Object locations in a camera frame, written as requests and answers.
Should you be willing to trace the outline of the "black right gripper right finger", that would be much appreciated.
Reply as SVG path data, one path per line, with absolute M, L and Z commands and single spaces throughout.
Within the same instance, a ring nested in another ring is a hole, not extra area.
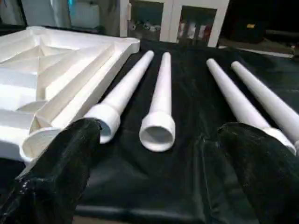
M 297 224 L 299 158 L 279 140 L 243 123 L 226 123 L 217 134 L 259 222 Z

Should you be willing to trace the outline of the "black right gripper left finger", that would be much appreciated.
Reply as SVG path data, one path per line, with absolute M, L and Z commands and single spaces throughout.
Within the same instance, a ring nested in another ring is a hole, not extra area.
M 70 224 L 100 145 L 100 121 L 84 118 L 61 131 L 0 197 L 2 224 Z

